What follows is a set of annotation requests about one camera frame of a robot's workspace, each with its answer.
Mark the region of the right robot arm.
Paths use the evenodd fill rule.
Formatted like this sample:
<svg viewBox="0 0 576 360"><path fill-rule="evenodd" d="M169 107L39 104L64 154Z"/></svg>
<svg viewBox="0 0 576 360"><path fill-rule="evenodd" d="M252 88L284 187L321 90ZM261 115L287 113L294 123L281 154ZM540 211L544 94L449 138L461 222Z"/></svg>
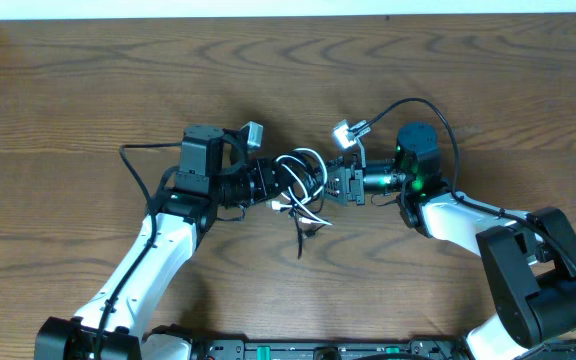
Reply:
<svg viewBox="0 0 576 360"><path fill-rule="evenodd" d="M465 338L472 359L547 357L576 348L576 233L553 207L505 210L451 189L440 170L434 128L402 127L391 159L369 162L364 150L326 165L325 196L362 205L393 193L406 225L480 257L494 315Z"/></svg>

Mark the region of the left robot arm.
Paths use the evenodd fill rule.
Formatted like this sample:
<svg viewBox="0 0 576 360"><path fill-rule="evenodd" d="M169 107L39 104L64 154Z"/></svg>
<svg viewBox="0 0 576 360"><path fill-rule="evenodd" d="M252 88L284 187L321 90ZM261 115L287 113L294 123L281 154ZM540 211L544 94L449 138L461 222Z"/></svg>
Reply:
<svg viewBox="0 0 576 360"><path fill-rule="evenodd" d="M274 198L286 184L274 161L253 159L262 125L239 130L209 125L185 129L178 165L147 193L146 215L126 256L103 287L71 319L48 318L37 359L200 359L192 340L145 335L172 278L195 253L221 207L246 209Z"/></svg>

